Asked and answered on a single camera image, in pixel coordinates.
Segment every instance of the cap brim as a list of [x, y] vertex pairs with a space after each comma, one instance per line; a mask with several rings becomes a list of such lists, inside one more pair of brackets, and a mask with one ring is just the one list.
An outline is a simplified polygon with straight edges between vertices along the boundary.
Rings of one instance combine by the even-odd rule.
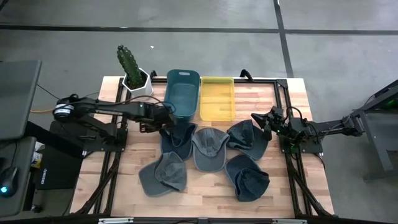
[[155, 168], [157, 161], [146, 165], [139, 173], [139, 180], [141, 181], [144, 192], [149, 197], [158, 197], [165, 195], [172, 191], [171, 188], [164, 186], [155, 177]]
[[160, 150], [162, 151], [162, 153], [175, 152], [183, 161], [189, 159], [192, 153], [192, 136], [196, 128], [197, 125], [195, 125], [194, 128], [190, 129], [191, 133], [188, 133], [190, 134], [190, 139], [179, 147], [173, 146], [169, 135], [164, 130], [160, 130], [160, 135], [162, 136], [162, 140], [160, 142]]
[[240, 149], [241, 152], [254, 160], [259, 160], [267, 149], [268, 141], [262, 137], [262, 131], [253, 126], [254, 142], [251, 149]]
[[218, 151], [217, 155], [214, 157], [209, 157], [202, 154], [197, 145], [193, 142], [193, 161], [195, 167], [203, 172], [217, 172], [223, 169], [226, 160], [226, 142], [222, 145], [221, 149]]
[[231, 181], [235, 188], [236, 175], [245, 168], [260, 170], [260, 167], [246, 155], [235, 156], [234, 158], [230, 159], [225, 165], [226, 175], [228, 176], [229, 181]]

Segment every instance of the concrete floor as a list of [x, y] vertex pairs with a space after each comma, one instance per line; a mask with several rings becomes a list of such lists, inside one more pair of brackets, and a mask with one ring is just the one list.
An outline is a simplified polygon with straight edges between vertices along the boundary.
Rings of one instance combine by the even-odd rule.
[[[398, 2], [393, 0], [280, 0], [280, 7], [286, 29], [398, 29]], [[0, 22], [277, 28], [271, 0], [12, 0], [0, 12]], [[255, 77], [286, 77], [278, 34], [0, 30], [0, 60], [40, 59], [43, 87], [57, 96], [86, 95], [99, 90], [104, 75], [123, 74], [118, 44], [133, 51], [140, 67], [161, 75], [189, 68], [203, 76], [236, 77], [245, 68]], [[288, 35], [287, 44], [294, 76], [305, 80], [314, 121], [342, 118], [398, 78], [396, 35]], [[34, 109], [54, 104], [37, 89]], [[48, 128], [52, 117], [32, 114], [30, 120]], [[362, 180], [379, 168], [366, 137], [330, 136], [323, 147], [335, 213], [398, 222], [398, 179]], [[51, 209], [42, 215], [59, 215], [67, 204], [65, 199], [49, 203]]]

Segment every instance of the computer mouse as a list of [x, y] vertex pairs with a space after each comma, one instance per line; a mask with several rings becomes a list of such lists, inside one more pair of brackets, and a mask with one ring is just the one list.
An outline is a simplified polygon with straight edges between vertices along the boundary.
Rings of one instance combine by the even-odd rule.
[[11, 197], [18, 188], [18, 168], [8, 167], [0, 174], [0, 195]]

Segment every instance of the yellow cable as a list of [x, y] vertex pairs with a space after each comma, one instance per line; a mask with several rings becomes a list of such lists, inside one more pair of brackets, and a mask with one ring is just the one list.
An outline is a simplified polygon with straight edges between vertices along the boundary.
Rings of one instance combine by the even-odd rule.
[[42, 110], [42, 111], [30, 111], [31, 113], [48, 113], [53, 111], [54, 109]]

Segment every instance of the wooden table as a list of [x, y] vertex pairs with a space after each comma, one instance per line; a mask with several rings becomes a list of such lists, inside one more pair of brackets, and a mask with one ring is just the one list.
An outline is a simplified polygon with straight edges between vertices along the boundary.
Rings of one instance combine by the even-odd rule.
[[[115, 101], [120, 77], [104, 77], [99, 98]], [[301, 78], [288, 78], [292, 106], [298, 107], [303, 116], [312, 119], [304, 81]], [[155, 83], [154, 96], [163, 100], [165, 84]], [[202, 121], [199, 108], [193, 120], [198, 129], [214, 127], [226, 131], [239, 121], [250, 119], [251, 113], [266, 113], [275, 103], [274, 88], [270, 84], [235, 84], [236, 119], [232, 122]], [[111, 117], [97, 115], [102, 122], [111, 122]], [[285, 157], [280, 152], [275, 134], [264, 156], [257, 161], [260, 168], [269, 174], [270, 185], [264, 195], [254, 202], [238, 202], [234, 188], [227, 179], [225, 171], [204, 173], [196, 170], [191, 157], [186, 161], [188, 184], [183, 192], [153, 198], [147, 197], [141, 187], [138, 172], [160, 156], [160, 134], [139, 132], [138, 124], [128, 122], [129, 138], [122, 154], [118, 181], [114, 193], [112, 216], [129, 217], [224, 217], [224, 218], [292, 218], [294, 217], [292, 199]], [[238, 155], [238, 151], [227, 151], [227, 159]], [[71, 212], [81, 208], [97, 187], [103, 152], [96, 152], [83, 161], [80, 176], [73, 198]], [[325, 171], [319, 158], [303, 154], [303, 164], [307, 184], [314, 196], [333, 213]], [[298, 188], [300, 208], [304, 211], [302, 193]], [[103, 206], [108, 190], [104, 191]]]

